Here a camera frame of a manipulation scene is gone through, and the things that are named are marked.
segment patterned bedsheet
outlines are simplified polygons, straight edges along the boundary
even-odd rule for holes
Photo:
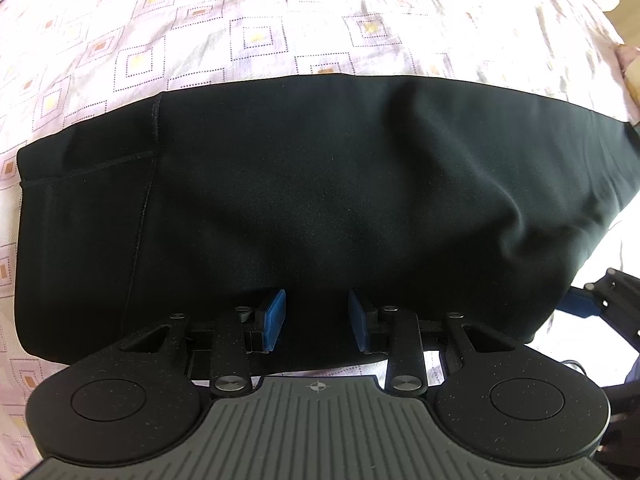
[[[24,407],[60,369],[15,334],[20,147],[162,91],[335,72],[481,82],[637,123],[621,42],[592,0],[0,2],[0,479],[37,462]]]

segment gray ribbed plate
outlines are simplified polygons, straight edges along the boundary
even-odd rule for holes
[[[382,392],[373,376],[267,377],[213,404],[185,442],[147,462],[84,468],[46,460],[28,480],[609,480],[587,458],[512,467],[449,440],[417,399]]]

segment black fabric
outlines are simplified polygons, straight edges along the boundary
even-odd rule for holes
[[[160,94],[30,144],[18,168],[28,352],[74,362],[280,286],[276,350],[252,354],[264,374],[365,362],[353,286],[530,339],[639,189],[640,142],[503,88],[292,76]]]

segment silver screw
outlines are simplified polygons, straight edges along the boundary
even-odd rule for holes
[[[237,392],[246,386],[246,381],[237,375],[225,375],[216,379],[215,386],[222,392]]]
[[[398,375],[391,379],[391,385],[401,392],[412,392],[422,387],[422,381],[412,375]]]

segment black garment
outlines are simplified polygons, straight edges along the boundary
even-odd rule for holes
[[[159,94],[30,144],[18,168],[28,352],[71,363],[280,286],[276,351],[252,356],[263,374],[365,362],[353,286],[530,339],[638,191],[640,140],[482,84],[292,76]]]

